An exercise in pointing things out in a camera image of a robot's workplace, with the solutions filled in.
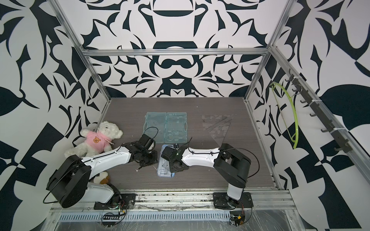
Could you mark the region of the blue transparent geometry set case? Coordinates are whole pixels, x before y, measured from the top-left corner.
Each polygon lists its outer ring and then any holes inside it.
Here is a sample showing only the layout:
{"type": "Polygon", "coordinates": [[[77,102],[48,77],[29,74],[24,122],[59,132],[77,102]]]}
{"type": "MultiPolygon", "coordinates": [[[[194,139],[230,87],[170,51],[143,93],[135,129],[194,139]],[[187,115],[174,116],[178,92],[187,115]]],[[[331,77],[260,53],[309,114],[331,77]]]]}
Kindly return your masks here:
{"type": "Polygon", "coordinates": [[[157,168],[157,175],[162,178],[173,178],[175,173],[170,172],[169,162],[160,157],[157,168]]]}

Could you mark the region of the teal transparent ruler set case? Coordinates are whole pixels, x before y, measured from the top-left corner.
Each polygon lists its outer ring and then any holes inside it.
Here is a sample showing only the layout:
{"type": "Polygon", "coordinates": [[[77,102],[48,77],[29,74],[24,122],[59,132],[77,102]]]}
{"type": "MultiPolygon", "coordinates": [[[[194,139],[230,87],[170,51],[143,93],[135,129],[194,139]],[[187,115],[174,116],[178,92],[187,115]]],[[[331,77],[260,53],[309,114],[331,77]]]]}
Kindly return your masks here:
{"type": "Polygon", "coordinates": [[[186,112],[147,112],[143,133],[157,143],[186,143],[188,115],[186,112]]]}

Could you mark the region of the clear triangle ruler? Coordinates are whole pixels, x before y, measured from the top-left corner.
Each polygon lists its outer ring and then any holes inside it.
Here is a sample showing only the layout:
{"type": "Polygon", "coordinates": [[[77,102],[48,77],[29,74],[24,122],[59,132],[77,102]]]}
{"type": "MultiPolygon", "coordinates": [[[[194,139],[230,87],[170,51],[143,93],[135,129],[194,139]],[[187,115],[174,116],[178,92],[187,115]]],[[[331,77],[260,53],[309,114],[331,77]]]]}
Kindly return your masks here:
{"type": "Polygon", "coordinates": [[[232,122],[231,115],[203,115],[203,129],[221,146],[232,122]]]}

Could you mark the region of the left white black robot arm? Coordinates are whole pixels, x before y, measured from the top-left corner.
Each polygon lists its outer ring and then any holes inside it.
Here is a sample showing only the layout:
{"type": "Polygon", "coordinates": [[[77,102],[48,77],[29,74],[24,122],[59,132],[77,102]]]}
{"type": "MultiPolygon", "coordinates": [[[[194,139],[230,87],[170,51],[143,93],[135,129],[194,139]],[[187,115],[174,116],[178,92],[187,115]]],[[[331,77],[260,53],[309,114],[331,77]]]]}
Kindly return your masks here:
{"type": "Polygon", "coordinates": [[[118,189],[110,183],[94,183],[98,174],[118,165],[136,162],[140,168],[158,161],[156,142],[146,134],[138,141],[123,143],[120,147],[92,157],[68,157],[50,177],[46,189],[63,208],[79,202],[95,202],[115,209],[123,202],[118,189]]]}

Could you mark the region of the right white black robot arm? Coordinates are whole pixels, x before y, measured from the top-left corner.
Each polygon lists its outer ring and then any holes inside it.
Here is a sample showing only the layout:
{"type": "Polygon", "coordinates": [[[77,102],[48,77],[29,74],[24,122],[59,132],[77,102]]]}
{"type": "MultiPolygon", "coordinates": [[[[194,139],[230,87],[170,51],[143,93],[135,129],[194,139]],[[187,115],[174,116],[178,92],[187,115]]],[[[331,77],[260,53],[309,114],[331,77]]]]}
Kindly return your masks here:
{"type": "Polygon", "coordinates": [[[169,162],[171,173],[188,170],[192,166],[214,168],[228,183],[226,198],[232,202],[241,200],[248,181],[251,160],[237,148],[227,143],[214,149],[165,147],[161,157],[169,162]]]}

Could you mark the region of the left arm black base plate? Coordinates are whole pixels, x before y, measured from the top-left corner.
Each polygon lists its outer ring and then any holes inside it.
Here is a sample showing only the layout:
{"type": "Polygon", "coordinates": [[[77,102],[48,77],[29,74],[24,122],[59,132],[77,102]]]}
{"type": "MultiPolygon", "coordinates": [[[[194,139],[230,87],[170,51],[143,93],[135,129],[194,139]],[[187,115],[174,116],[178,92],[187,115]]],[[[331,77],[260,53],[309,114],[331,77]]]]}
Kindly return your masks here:
{"type": "Polygon", "coordinates": [[[96,202],[94,210],[125,210],[131,208],[136,203],[135,193],[121,193],[115,194],[107,203],[96,202]]]}

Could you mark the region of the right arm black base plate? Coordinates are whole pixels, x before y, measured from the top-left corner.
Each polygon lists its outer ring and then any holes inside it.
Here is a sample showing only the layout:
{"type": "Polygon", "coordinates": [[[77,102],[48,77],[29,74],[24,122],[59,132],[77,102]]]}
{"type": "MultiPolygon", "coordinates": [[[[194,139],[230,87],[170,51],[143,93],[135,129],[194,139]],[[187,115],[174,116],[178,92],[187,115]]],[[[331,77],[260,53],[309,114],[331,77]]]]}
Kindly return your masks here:
{"type": "Polygon", "coordinates": [[[213,193],[213,204],[216,209],[234,210],[236,208],[253,208],[251,194],[243,192],[240,200],[232,199],[227,193],[213,193]]]}

